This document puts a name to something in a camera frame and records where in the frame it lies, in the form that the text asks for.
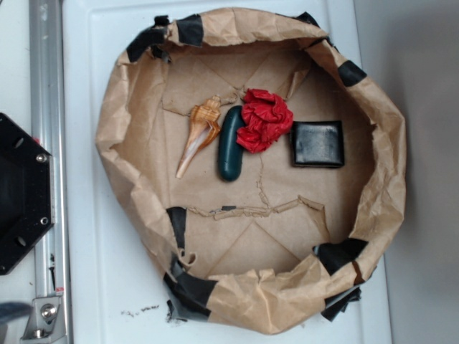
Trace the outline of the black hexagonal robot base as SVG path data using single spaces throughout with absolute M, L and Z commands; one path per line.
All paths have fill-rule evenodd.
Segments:
M 51 155 L 1 114 L 1 275 L 9 274 L 53 225 Z

